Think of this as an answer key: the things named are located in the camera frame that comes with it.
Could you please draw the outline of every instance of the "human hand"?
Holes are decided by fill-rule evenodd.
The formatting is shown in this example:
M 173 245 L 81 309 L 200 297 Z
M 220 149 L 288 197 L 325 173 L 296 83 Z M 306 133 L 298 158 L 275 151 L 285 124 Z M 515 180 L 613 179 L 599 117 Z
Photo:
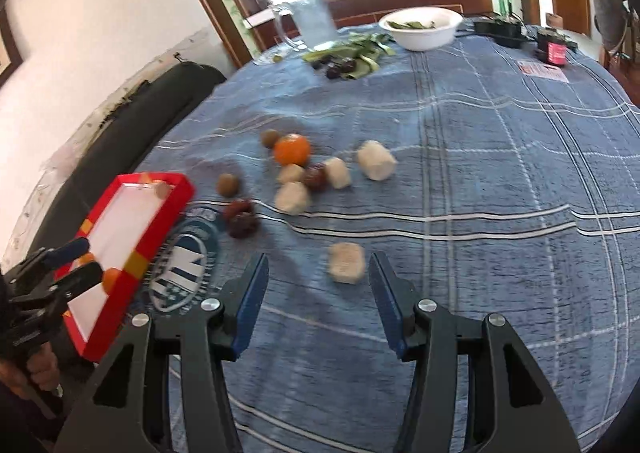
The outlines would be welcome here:
M 50 343 L 44 343 L 27 361 L 31 380 L 44 391 L 51 391 L 60 382 L 58 358 L 51 350 Z M 11 361 L 0 359 L 0 381 L 21 399 L 28 399 L 26 376 Z

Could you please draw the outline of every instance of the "pitcher handle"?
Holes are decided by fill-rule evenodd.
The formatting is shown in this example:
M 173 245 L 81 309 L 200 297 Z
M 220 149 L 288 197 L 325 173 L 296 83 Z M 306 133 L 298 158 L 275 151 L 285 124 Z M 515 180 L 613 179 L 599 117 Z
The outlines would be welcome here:
M 287 36 L 286 32 L 284 32 L 284 28 L 282 27 L 282 16 L 285 12 L 289 12 L 292 14 L 291 9 L 289 8 L 288 3 L 282 3 L 280 5 L 272 5 L 271 10 L 273 10 L 273 20 L 276 25 L 276 32 L 280 39 L 282 39 L 287 45 L 292 47 L 294 50 L 299 50 L 301 42 L 295 42 L 289 36 Z

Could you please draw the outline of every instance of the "white bowl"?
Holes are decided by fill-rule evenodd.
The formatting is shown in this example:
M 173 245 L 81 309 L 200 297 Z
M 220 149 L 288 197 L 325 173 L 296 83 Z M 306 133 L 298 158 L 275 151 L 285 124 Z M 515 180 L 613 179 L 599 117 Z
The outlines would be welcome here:
M 457 12 L 439 7 L 415 7 L 396 10 L 383 17 L 378 24 L 389 32 L 396 42 L 407 50 L 421 52 L 442 47 L 453 41 L 456 29 L 462 23 L 462 16 Z M 407 21 L 419 21 L 428 25 L 432 21 L 436 28 L 404 30 L 391 28 L 389 21 L 406 23 Z

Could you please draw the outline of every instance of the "pink label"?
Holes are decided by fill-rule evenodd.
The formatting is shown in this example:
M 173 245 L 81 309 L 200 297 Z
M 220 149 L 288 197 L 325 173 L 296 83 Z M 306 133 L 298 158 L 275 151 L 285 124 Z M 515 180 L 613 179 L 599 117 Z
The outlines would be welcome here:
M 564 65 L 566 63 L 566 46 L 549 43 L 549 63 Z

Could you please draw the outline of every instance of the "picture frame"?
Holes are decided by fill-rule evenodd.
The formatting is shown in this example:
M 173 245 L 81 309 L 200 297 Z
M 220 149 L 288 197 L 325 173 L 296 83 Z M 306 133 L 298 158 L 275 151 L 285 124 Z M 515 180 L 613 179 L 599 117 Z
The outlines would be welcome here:
M 21 63 L 20 52 L 9 28 L 6 9 L 3 8 L 0 10 L 0 88 Z

